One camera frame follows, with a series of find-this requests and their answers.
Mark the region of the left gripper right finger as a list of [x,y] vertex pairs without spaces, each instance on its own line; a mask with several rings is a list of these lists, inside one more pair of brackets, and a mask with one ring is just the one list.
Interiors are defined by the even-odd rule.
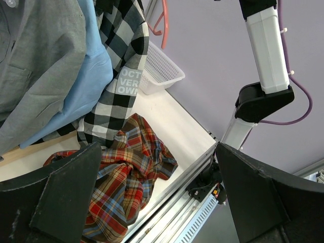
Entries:
[[227,144],[216,157],[240,242],[323,242],[323,184]]

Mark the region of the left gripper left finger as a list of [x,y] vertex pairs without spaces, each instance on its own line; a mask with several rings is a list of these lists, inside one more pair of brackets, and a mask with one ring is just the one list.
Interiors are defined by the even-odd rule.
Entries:
[[1,242],[80,242],[101,146],[1,182]]

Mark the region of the red plaid shirt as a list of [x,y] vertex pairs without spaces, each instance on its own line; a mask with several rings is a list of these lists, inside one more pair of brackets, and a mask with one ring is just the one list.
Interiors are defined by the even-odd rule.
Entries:
[[130,116],[102,151],[81,242],[122,242],[149,203],[156,180],[168,180],[177,167],[146,119]]

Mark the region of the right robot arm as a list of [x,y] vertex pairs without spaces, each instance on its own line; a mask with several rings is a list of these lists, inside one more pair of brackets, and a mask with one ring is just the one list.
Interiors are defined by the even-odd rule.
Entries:
[[240,149],[263,119],[290,104],[290,86],[276,1],[240,1],[259,81],[241,88],[222,143]]

